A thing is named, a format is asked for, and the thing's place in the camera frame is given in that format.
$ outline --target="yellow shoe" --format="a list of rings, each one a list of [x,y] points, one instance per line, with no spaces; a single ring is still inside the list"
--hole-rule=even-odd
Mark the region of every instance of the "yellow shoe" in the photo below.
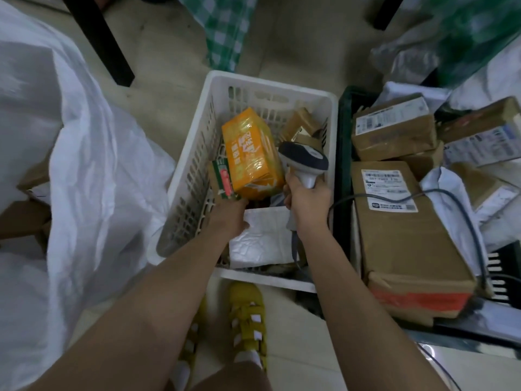
[[[203,297],[199,309],[192,320],[192,325],[186,334],[185,345],[179,354],[176,366],[173,369],[171,380],[176,391],[187,389],[192,379],[195,367],[195,355],[199,344],[199,335],[201,326],[205,322],[206,317],[206,295]]]
[[[266,325],[264,301],[260,290],[249,282],[230,285],[230,321],[234,355],[256,351],[266,372]]]

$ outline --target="orange package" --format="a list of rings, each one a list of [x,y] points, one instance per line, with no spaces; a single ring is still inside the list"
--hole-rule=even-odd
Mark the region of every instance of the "orange package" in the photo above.
[[[233,190],[250,200],[262,200],[284,186],[284,173],[264,120],[251,108],[223,125]]]

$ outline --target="hand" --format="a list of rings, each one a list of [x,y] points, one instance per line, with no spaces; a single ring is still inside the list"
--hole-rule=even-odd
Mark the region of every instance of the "hand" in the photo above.
[[[247,199],[223,200],[212,208],[208,229],[223,236],[226,242],[240,235],[249,224],[244,220]]]
[[[331,190],[322,177],[318,177],[313,189],[305,188],[292,172],[286,174],[284,204],[293,211],[297,234],[301,240],[317,228],[327,229],[327,217]]]

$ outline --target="black table leg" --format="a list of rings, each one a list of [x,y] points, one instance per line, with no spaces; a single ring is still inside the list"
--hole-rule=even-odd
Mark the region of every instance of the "black table leg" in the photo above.
[[[374,19],[373,27],[376,30],[385,30],[391,22],[391,19],[394,17],[396,11],[398,11],[402,1],[403,0],[384,0],[376,18]]]
[[[130,86],[134,73],[94,0],[63,0],[114,81]]]

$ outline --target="green and white checkered fabric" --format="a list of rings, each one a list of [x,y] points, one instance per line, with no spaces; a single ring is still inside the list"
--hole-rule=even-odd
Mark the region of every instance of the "green and white checkered fabric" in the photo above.
[[[204,27],[208,61],[215,70],[235,71],[257,0],[179,0]]]

